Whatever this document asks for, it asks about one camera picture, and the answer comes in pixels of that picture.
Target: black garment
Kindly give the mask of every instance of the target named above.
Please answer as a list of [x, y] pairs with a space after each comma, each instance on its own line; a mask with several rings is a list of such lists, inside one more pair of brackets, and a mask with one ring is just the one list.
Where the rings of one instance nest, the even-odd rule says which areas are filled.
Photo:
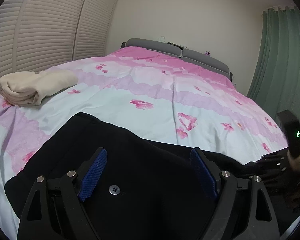
[[[73, 116], [5, 184], [17, 216], [38, 176], [59, 178], [76, 170], [98, 147], [107, 150], [108, 161], [84, 206], [102, 239], [198, 238], [215, 202], [205, 196], [190, 166], [191, 148], [147, 141], [84, 113]], [[221, 167], [242, 166], [222, 154], [205, 153]], [[121, 193], [111, 195], [111, 185]]]

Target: beige blanket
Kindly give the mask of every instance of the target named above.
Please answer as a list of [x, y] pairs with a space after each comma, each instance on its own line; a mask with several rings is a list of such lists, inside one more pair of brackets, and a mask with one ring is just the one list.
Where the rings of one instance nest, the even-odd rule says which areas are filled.
[[37, 106], [42, 99], [77, 84], [69, 70], [15, 72], [0, 78], [0, 94], [12, 105]]

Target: green curtain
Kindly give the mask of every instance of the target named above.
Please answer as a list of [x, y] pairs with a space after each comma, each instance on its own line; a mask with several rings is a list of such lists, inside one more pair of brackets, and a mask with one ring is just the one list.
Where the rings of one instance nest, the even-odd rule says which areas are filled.
[[258, 63], [247, 95], [277, 121], [288, 109], [300, 120], [300, 11], [263, 12]]

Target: white wall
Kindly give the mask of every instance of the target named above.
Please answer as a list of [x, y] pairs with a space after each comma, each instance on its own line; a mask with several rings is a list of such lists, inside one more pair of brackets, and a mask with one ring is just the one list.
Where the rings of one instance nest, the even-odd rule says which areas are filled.
[[183, 44], [224, 62], [248, 93], [258, 60], [262, 9], [246, 0], [118, 0], [106, 54], [129, 38]]

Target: bed frame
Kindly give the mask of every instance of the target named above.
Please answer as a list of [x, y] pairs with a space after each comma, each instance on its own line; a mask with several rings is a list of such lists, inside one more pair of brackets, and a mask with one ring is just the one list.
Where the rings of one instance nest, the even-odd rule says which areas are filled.
[[167, 54], [171, 57], [178, 57], [185, 62], [189, 62], [215, 73], [224, 75], [230, 81], [232, 81], [233, 74], [226, 64], [200, 52], [190, 49], [184, 49], [182, 46], [175, 45], [173, 43], [164, 43], [138, 38], [131, 38], [128, 41], [123, 42], [121, 44], [121, 49], [128, 46], [141, 47]]

